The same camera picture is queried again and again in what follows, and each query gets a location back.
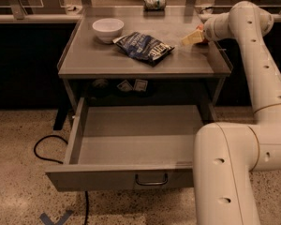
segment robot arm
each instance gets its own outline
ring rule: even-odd
[[[273,23],[270,13],[241,2],[204,24],[208,40],[237,40],[256,124],[213,123],[196,135],[199,225],[260,224],[249,172],[281,169],[281,74],[262,38]]]

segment black cable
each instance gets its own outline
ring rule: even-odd
[[[84,194],[85,194],[85,202],[86,202],[86,205],[85,205],[84,225],[86,225],[86,224],[87,224],[87,219],[88,219],[88,213],[89,213],[90,202],[89,202],[89,200],[88,200],[88,192],[85,191]]]
[[[64,141],[64,142],[67,144],[67,140],[64,139],[64,138],[61,137],[61,136],[58,136],[58,135],[48,135],[48,136],[45,136],[45,137],[41,138],[40,140],[38,140],[37,143],[35,144],[35,146],[34,146],[34,153],[35,153],[35,155],[37,156],[37,158],[42,159],[42,160],[53,161],[53,162],[57,162],[57,163],[59,163],[59,164],[63,164],[62,161],[59,161],[59,160],[56,160],[56,159],[47,158],[47,157],[41,157],[41,156],[37,153],[37,146],[38,146],[42,141],[44,141],[45,139],[48,139],[48,138],[58,138],[58,139],[61,139],[62,141]],[[87,191],[84,191],[84,194],[85,194],[85,201],[86,201],[84,225],[87,225],[87,219],[88,219],[88,213],[89,213],[90,203],[89,203],[89,200],[88,200],[88,192],[87,192]]]
[[[47,157],[41,157],[38,153],[37,153],[37,146],[45,139],[48,139],[48,138],[58,138],[58,139],[61,139],[62,141],[64,141],[66,144],[67,144],[67,140],[64,139],[63,137],[61,136],[58,136],[58,135],[48,135],[48,136],[45,136],[43,138],[41,138],[40,140],[37,141],[37,143],[35,144],[35,147],[34,147],[34,153],[35,155],[39,158],[39,159],[42,159],[42,160],[46,160],[46,161],[53,161],[53,162],[57,162],[59,164],[63,164],[62,161],[59,161],[59,160],[55,160],[55,159],[51,159],[51,158],[47,158]]]

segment floor tape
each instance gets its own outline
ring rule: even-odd
[[[66,213],[60,217],[59,221],[57,223],[53,223],[50,218],[48,217],[47,214],[43,213],[40,215],[40,219],[41,221],[45,224],[45,225],[63,225],[65,224],[65,222],[68,220],[68,218],[73,214],[73,211],[71,210],[66,210]]]

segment drawer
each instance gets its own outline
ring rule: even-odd
[[[59,191],[193,187],[194,105],[90,107],[79,101],[63,165],[46,174]]]

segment gray cabinet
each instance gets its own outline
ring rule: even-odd
[[[175,49],[155,67],[131,59],[96,39],[91,24],[104,17],[123,20],[124,34],[142,31]],[[179,45],[198,23],[192,7],[87,8],[59,70],[76,115],[64,164],[46,170],[58,190],[193,186],[194,137],[230,75],[214,43]],[[96,97],[83,89],[96,79],[143,79],[154,89],[147,97]]]

